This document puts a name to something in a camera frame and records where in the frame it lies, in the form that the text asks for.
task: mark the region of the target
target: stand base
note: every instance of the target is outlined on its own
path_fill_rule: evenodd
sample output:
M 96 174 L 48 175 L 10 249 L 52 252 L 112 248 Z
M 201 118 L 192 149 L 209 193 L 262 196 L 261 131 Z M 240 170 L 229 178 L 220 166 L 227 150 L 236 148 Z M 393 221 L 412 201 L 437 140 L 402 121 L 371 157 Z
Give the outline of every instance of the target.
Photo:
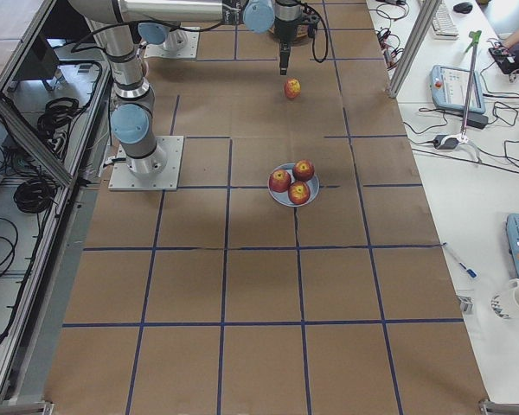
M 173 52 L 167 51 L 159 45 L 148 45 L 144 53 L 144 58 L 196 59 L 199 38 L 200 33 L 187 32 L 187 44 L 184 48 Z
M 157 136 L 156 140 L 157 145 L 167 154 L 167 162 L 162 171 L 137 176 L 126 163 L 116 163 L 108 186 L 110 190 L 176 190 L 183 157 L 184 137 Z M 117 158 L 126 158 L 125 151 L 121 147 Z

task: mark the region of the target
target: computer mouse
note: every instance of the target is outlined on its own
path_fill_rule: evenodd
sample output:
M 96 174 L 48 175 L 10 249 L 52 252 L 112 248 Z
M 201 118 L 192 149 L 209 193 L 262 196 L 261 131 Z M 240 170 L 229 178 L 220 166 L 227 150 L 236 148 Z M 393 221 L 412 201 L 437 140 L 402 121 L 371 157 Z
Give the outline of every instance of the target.
M 469 2 L 458 3 L 453 6 L 453 11 L 456 13 L 463 13 L 464 15 L 471 13 L 471 10 L 473 10 L 473 5 Z

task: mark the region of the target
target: red apple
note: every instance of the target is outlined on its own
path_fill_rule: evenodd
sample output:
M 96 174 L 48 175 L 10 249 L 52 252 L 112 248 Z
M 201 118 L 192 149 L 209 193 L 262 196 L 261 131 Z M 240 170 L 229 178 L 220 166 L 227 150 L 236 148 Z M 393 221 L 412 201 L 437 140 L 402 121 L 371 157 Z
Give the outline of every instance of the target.
M 294 167 L 292 167 L 292 174 L 296 180 L 301 180 L 302 182 L 307 182 L 313 177 L 315 173 L 315 169 L 313 167 L 313 163 L 309 160 L 300 160 Z
M 310 199 L 310 187 L 305 182 L 294 182 L 288 188 L 288 198 L 295 205 L 303 205 Z
M 288 99 L 295 99 L 301 91 L 300 83 L 294 78 L 290 78 L 285 82 L 285 96 Z
M 273 192 L 282 193 L 291 185 L 291 175 L 284 169 L 276 169 L 269 176 L 269 189 Z

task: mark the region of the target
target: blue tablet device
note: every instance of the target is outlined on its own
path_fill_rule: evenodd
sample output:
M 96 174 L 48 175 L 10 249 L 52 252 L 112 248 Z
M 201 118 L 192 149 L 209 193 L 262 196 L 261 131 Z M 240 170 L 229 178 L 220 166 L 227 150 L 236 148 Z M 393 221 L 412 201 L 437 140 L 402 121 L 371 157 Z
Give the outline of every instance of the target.
M 465 107 L 465 96 L 469 70 L 460 67 L 443 67 L 435 65 L 431 71 L 431 94 L 434 106 L 441 110 L 462 112 Z M 471 103 L 469 111 L 484 114 L 486 108 L 483 100 L 483 89 L 478 72 L 473 76 Z

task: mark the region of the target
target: white mug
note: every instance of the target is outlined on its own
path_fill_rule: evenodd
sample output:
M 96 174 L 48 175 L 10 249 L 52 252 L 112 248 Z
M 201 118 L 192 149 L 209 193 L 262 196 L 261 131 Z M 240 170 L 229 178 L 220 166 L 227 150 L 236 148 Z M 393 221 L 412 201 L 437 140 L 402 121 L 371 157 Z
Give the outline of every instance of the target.
M 490 306 L 501 318 L 519 317 L 519 278 L 510 280 L 507 287 L 492 298 Z

